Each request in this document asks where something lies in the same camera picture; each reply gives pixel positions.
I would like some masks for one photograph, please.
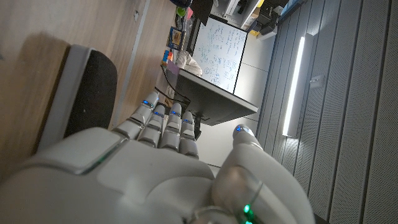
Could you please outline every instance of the fluorescent light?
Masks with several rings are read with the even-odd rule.
[[[301,60],[302,60],[303,51],[304,51],[304,43],[305,43],[305,38],[301,37],[300,45],[298,46],[296,64],[295,64],[295,67],[294,67],[292,86],[290,87],[289,102],[287,103],[287,110],[286,110],[286,116],[285,116],[284,129],[283,129],[283,132],[282,132],[282,134],[284,136],[289,136],[288,132],[289,132],[289,126],[290,126],[290,118],[292,116],[293,103],[294,103],[294,98],[295,98],[296,89],[297,89],[297,81],[299,80]]]

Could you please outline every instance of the shelf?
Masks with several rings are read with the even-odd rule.
[[[229,24],[242,29],[246,21],[250,18],[251,14],[256,9],[259,2],[260,0],[248,0],[248,3],[246,4],[246,7],[243,10],[242,14],[235,13],[230,16],[225,13],[229,1],[218,0],[218,7],[213,5],[213,7],[211,8],[211,14],[226,19]]]

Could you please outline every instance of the whiteboard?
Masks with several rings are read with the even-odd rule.
[[[209,18],[200,24],[193,58],[203,71],[202,78],[233,93],[248,34]]]

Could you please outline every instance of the white wall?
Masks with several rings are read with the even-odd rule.
[[[249,34],[236,82],[235,95],[256,105],[259,110],[266,87],[269,64],[275,37],[257,40]],[[232,150],[232,133],[245,124],[255,133],[259,113],[234,119],[216,126],[201,124],[202,134],[197,141],[199,160],[221,166]]]

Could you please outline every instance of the box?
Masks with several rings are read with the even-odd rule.
[[[260,14],[260,8],[257,7],[253,13],[251,14],[251,16],[249,17],[249,19],[246,21],[246,23],[244,24],[244,26],[250,27],[250,25],[259,17]]]
[[[260,34],[260,32],[252,30],[250,31],[250,34],[257,37]]]
[[[175,50],[181,50],[184,38],[185,31],[179,30],[175,27],[171,27],[168,47]]]

